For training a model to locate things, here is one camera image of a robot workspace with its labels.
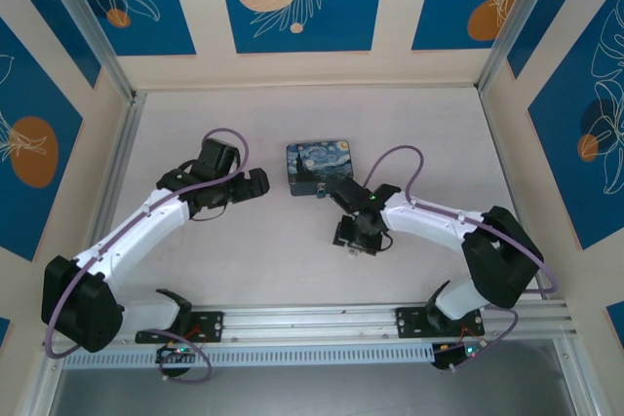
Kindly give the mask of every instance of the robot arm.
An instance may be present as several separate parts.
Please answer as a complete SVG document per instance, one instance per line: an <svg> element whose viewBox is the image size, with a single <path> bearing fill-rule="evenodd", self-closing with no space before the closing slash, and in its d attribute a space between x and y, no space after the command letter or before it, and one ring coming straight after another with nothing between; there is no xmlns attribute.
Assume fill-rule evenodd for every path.
<svg viewBox="0 0 624 416"><path fill-rule="evenodd" d="M381 185L375 192L344 179L331 197L348 214L336 228L334 244L375 255L389 231L415 234L463 253L469 275L443 284L427 304L427 319L439 331L450 322L487 304L509 309L525 291L538 267L532 260L498 240L478 224L489 225L526 247L539 250L505 208L487 213L464 211L412 200L398 187Z"/></svg>
<svg viewBox="0 0 624 416"><path fill-rule="evenodd" d="M120 332L155 328L184 335L190 326L188 301L165 289L148 296L123 297L121 285L149 251L202 208L225 208L230 202L243 202L268 192L266 173L255 169L250 170L249 179L238 173L226 182L176 195L181 189L222 179L235 164L240 165L235 147L207 139L196 160L166 173L148 199L106 238L72 260L58 256L50 262L44 278L43 322L50 322L69 283L96 258L62 307L57 331L92 353L104 348Z"/></svg>

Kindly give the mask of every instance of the white table surface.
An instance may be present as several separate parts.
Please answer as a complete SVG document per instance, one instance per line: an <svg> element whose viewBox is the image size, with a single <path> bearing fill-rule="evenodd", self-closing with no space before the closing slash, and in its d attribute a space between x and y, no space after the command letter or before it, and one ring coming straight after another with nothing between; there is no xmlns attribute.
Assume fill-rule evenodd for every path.
<svg viewBox="0 0 624 416"><path fill-rule="evenodd" d="M290 194L285 149L293 142L348 140L360 182L385 150L413 144L426 158L417 197L480 211L511 209L472 88L265 88L149 94L115 225L165 172L197 157L203 135L216 127L246 137L248 169L266 170L271 190L228 207L215 221L189 222L172 233L128 277L133 292L166 287L197 305L414 302L467 271L462 255L401 233L376 257L349 257L333 246L340 208L329 198ZM395 153L370 186L405 186L415 165L415 154Z"/></svg>

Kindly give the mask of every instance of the cable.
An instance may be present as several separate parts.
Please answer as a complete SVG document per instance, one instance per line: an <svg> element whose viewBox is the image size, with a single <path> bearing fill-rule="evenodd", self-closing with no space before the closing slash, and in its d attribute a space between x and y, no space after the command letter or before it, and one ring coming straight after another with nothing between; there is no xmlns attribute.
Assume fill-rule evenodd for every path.
<svg viewBox="0 0 624 416"><path fill-rule="evenodd" d="M171 356L175 356L174 353L171 353L170 355L166 355L164 358L162 358L160 361L160 364L158 364L158 371L161 373L164 379L167 379L171 382L176 382L177 384L202 384L211 379L213 375L213 365L211 364L211 360L208 357L208 355L204 353L199 346L195 345L195 343L184 338L183 336L176 335L175 333L171 333L170 331L167 331L167 330L151 329L151 330L146 330L146 331L148 333L154 333L155 335L166 336L167 338L172 338L180 343L184 343L186 346L189 346L195 352L196 355L199 355L199 357L203 359L206 365L208 366L208 371L206 372L206 375L200 379L182 380L182 379L176 379L174 377L169 377L165 374L165 371L163 370L163 365L170 359Z"/></svg>
<svg viewBox="0 0 624 416"><path fill-rule="evenodd" d="M410 149L412 151L415 151L418 154L418 156L420 157L420 161L418 163L418 167L416 168L416 171L411 176L411 178L409 179L409 181L408 181L408 183L406 185L405 193L406 193L406 199L408 200L408 203L413 205L414 207L421 208L421 209L424 209L424 210L432 212L432 213L440 214L442 216L447 216L447 217L452 218L452 219L459 219L459 216L460 216L459 213L455 213L453 211L449 211L449 210L446 210L446 209L443 209L443 208L429 207L427 205L423 205L417 199L413 199L412 200L411 193L410 193L411 192L411 186L413 185L413 183L416 181L416 179L420 175L420 173L422 171L422 168L424 166L424 160L425 160L422 151L420 151L420 149L418 149L415 146L412 146L412 145L400 145L400 146L396 146L396 147L391 148L390 150L386 151L383 155L381 155L379 157L379 159L374 163L374 165L372 165L372 169L370 170L369 175L366 178L363 187L366 188L366 186L369 184L369 182L371 181L372 174L375 172L375 170L377 169L379 164L388 155L390 155L391 153L394 153L397 150L401 150L401 149ZM540 288L526 289L526 292L537 292L537 293L548 294L548 293L553 293L553 292L555 292L555 291L557 291L559 289L559 282L557 281L557 277L555 277L555 274L553 273L553 271L549 267L547 267L546 264L535 253L530 251L528 248L526 248L525 246L520 244L515 239L512 239L510 236L507 236L502 231L494 228L493 226L485 224L482 221L478 221L476 219L467 218L467 217L464 217L463 221L467 222L468 224L472 224L473 226L476 226L477 228L483 229L484 231L488 231L489 233L491 233L495 237L497 237L501 242L505 242L509 246L517 249L524 256L528 257L542 272L544 272L544 274L548 277L548 279L549 279L549 281L551 283L551 286L548 287L548 288L545 288L545 289L540 289ZM491 348L492 346L500 343L516 327L516 325L518 324L518 319L519 319L518 318L518 313L516 311L512 310L512 309L502 309L502 308L499 308L497 306L494 306L493 304L487 305L486 309L495 310L495 311L502 311L502 312L508 312L508 313L510 313L510 314L512 314L514 316L514 319L513 319L512 323L511 323L511 325L505 331L503 331L499 336L497 336L491 343L487 344L487 346L485 348L482 348L478 352L477 356L479 356L485 350ZM461 346L463 346L463 345L457 344L457 345L452 346L450 348L447 348L445 350L438 350L435 353L443 353L445 351L450 351L450 350L457 349L457 348L459 348ZM468 361L470 361L472 359L473 358L470 358L470 359L467 359L467 360L461 362L460 364L455 366L452 370L454 371L455 368L459 367L460 365L462 365L462 364L464 364L464 363L466 363L466 362L468 362Z"/></svg>
<svg viewBox="0 0 624 416"><path fill-rule="evenodd" d="M227 205L223 206L223 210L221 211L221 213L216 214L215 216L211 216L210 218L191 218L191 221L195 221L197 223L202 223L204 221L212 221L213 219L217 219L220 216L223 216L223 214L225 213L225 209L227 208Z"/></svg>
<svg viewBox="0 0 624 416"><path fill-rule="evenodd" d="M381 233L381 234L383 234L384 237L386 237L386 238L388 238L390 240L390 244L380 250L380 252L385 252L386 250L388 250L392 246L392 244L394 244L394 239L392 239L392 236L390 236L388 233Z"/></svg>
<svg viewBox="0 0 624 416"><path fill-rule="evenodd" d="M370 170L369 175L367 176L367 179L364 181L364 184L362 185L362 187L366 188L366 186L369 185L372 174L376 171L379 164L381 164L381 162L385 160L387 156L399 150L415 151L418 154L418 157L420 158L420 161L418 162L418 168L416 168L416 171L414 172L414 174L409 178L408 185L406 185L406 198L408 199L408 202L411 203L411 197L410 197L411 186L413 185L414 181L418 178L418 176L420 175L420 172L422 171L422 167L425 165L425 155L422 153L422 151L420 151L419 148L412 146L412 145L395 146L394 148L390 148L383 155L381 155L379 159L375 162L375 164L372 165L372 169Z"/></svg>
<svg viewBox="0 0 624 416"><path fill-rule="evenodd" d="M386 151L383 155L381 155L379 157L379 159L375 162L375 164L372 165L372 169L370 170L368 177L364 181L363 187L366 187L369 184L369 182L371 181L372 174L375 172L375 170L377 169L379 164L387 156L389 156L391 153L394 153L395 151L403 150L403 149L408 149L408 150L415 151L418 154L418 156L420 157L420 161L418 162L418 167L416 168L416 171L411 176L411 178L408 181L408 184L406 185L405 192L406 192L406 199L408 200L408 203L410 203L411 205L414 205L417 208L421 208L421 209L424 209L426 211L430 211L432 213L441 214L442 216L448 216L448 217L450 217L452 219L459 219L459 213L455 213L453 211L448 211L448 210L443 209L443 208L429 207L427 205L421 204L417 199L415 199L415 201L412 199L412 197L411 197L411 186L413 185L413 183L416 181L416 179L418 178L418 176L422 172L422 167L424 166L424 162L425 162L425 157L424 157L422 151L419 148L415 147L415 146L412 146L412 145L399 145L399 146L395 146L394 148L391 148L388 151ZM508 245L510 245L513 248L517 249L520 253L522 253L523 255L528 257L535 265L537 265L537 267L542 272L544 272L544 274L548 277L548 280L551 283L551 286L548 287L548 288L544 288L544 289L541 289L541 288L530 288L530 289L526 289L525 292L528 292L528 293L536 292L536 293L541 293L541 294L551 294L553 292L556 292L559 289L559 282L557 281L557 278L555 277L555 274L553 273L553 271L550 268L548 268L546 266L546 264L537 255L535 255L533 252L531 252L528 248L524 247L518 241L516 241L515 239L512 239L511 237L507 236L505 233L499 231L498 229L494 228L493 226L489 226L488 224L485 224L485 223L483 223L481 221L478 221L478 220L472 219L472 218L464 218L464 221L469 223L469 224L472 224L473 226L477 226L478 228L481 228L484 231L488 231L489 233L491 233L494 236L496 236L499 240L504 241Z"/></svg>
<svg viewBox="0 0 624 416"><path fill-rule="evenodd" d="M486 346L484 346L474 357L469 358L467 360L464 360L462 362L460 362L458 365L454 365L451 370L454 372L454 370L457 367L460 367L462 365L464 365L467 362L470 362L471 360L476 359L477 357L481 356L483 353L487 352L490 348L492 348L493 346L497 345L498 343L500 343L503 339L505 339L505 337L507 335L509 335L509 333L511 333L513 331L514 328L516 328L516 325L518 324L518 313L516 311L514 311L513 309L503 309L501 307L497 307L494 306L493 304L488 304L486 305L486 309L490 309L492 311L499 311L499 312L508 312L509 314L511 314L512 316L514 316L511 324L507 327L507 329L505 331L503 331L500 335L498 335L496 338L494 338L490 343L487 343ZM450 351L451 349L457 349L459 346L464 346L462 345L456 345L455 347L446 349L446 350L439 350L440 352L443 351Z"/></svg>
<svg viewBox="0 0 624 416"><path fill-rule="evenodd" d="M417 199L415 199L415 202L412 201L412 204L417 208L421 208L426 211L430 211L432 213L441 214L442 216L447 216L452 219L459 219L459 213L448 211L447 209L444 209L444 208L430 207L428 205L423 205ZM551 283L551 286L548 288L545 288L545 289L530 288L530 289L526 289L525 292L538 292L538 293L550 294L550 293L556 292L559 289L559 282L557 281L557 277L555 277L555 274L553 273L553 271L550 268L548 268L546 264L537 255L531 252L528 248L520 244L515 239L507 236L502 231L494 228L493 226L485 224L482 221L477 221L476 219L472 219L468 217L463 218L463 219L468 224L472 224L473 226L483 229L484 231L488 231L489 233L497 237L500 241L507 243L508 245L510 245L511 247L515 248L520 253L528 257L535 265L537 265L537 267L542 272L544 272L544 274L548 277L548 280Z"/></svg>
<svg viewBox="0 0 624 416"><path fill-rule="evenodd" d="M54 334L55 328L57 326L57 321L59 320L60 312L62 311L63 306L67 302L67 299L69 298L69 295L72 293L72 291L74 290L76 285L87 274L89 269L91 269L91 267L93 267L96 264L96 262L98 262L101 259L101 257L112 246L114 246L115 243L117 243L117 241L119 241L126 233L128 233L131 229L133 229L145 216L147 216L154 209L156 209L157 207L161 206L162 204L168 202L172 198L177 197L177 196L182 195L182 194L185 194L187 192L191 192L193 190L205 189L207 187L212 187L214 185L222 184L223 182L227 182L228 180L236 177L240 172L243 171L243 169L245 168L245 165L247 164L247 160L249 159L250 147L249 147L249 144L247 143L247 141L245 140L245 138L240 133L238 133L238 132L236 132L236 131L234 131L232 129L227 129L227 128L213 129L210 132L206 133L206 135L204 135L204 138L202 139L202 146L204 145L204 142L208 138L210 138L215 133L219 133L219 132L232 133L238 139L241 140L241 143L243 143L243 147L245 148L245 157L243 158L243 161L241 162L241 164L233 172L227 174L224 177L221 177L221 178L216 179L216 180L211 180L211 181L208 181L208 182L202 182L200 184L195 184L195 185L191 185L191 186L188 186L188 187L184 187L183 189L177 190L177 191L169 194L168 196L162 198L158 202L155 202L152 206L149 207L148 212L142 211L137 216L135 216L133 219L131 219L128 222L128 224L126 224L123 228L121 228L116 235L114 235L106 244L104 244L97 251L97 255L93 256L85 264L85 266L82 267L82 269L80 269L80 271L71 280L71 282L69 282L69 284L67 285L65 290L62 292L62 295L58 299L57 306L55 307L55 309L52 312L52 315L50 317L50 321L48 322L48 327L46 328L46 338L45 338L45 341L44 341L45 349L46 349L46 355L48 355L48 358L51 358L51 359L62 359L62 358L65 358L65 357L71 355L72 353L74 353L76 350L78 350L80 348L79 345L76 345L76 346L73 346L72 348L70 348L67 351L64 351L62 353L56 353L52 349L52 344L53 344L53 339L52 338L53 338L53 334ZM188 344L188 342L185 341L184 337L174 335L173 333L165 332L164 330L152 330L152 331L153 331L154 334L168 333L168 334L165 334L164 336L173 335L171 337L174 338L175 340L178 340L178 341L181 341L182 343Z"/></svg>

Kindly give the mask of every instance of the enclosure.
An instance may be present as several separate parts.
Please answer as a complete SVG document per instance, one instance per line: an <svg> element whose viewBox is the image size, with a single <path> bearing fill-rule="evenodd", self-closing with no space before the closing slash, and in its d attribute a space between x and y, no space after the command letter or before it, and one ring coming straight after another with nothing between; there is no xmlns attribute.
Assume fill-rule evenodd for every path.
<svg viewBox="0 0 624 416"><path fill-rule="evenodd" d="M2 0L0 19L2 414L624 405L624 0ZM164 382L157 347L133 333L48 358L48 263L99 242L217 128L241 133L246 170L262 168L270 190L185 223L121 286L218 314L201 347L212 379ZM407 233L377 256L334 246L342 210L291 195L287 146L304 142L348 154L360 182L386 150L417 146L412 194L509 209L559 290L523 294L508 336L511 316L483 310L485 340L502 344L456 372L435 368L456 337L405 338L398 314L468 273L466 260ZM393 154L370 188L405 188L417 163ZM56 333L54 344L72 343ZM198 354L172 366L205 371Z"/></svg>

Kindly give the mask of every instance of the small box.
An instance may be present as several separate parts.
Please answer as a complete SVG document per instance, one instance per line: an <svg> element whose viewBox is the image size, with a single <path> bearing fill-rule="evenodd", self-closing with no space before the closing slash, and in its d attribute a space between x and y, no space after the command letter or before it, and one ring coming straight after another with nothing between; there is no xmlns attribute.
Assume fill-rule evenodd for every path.
<svg viewBox="0 0 624 416"><path fill-rule="evenodd" d="M344 177L353 177L351 149L346 140L293 143L286 147L291 195L322 199Z"/></svg>

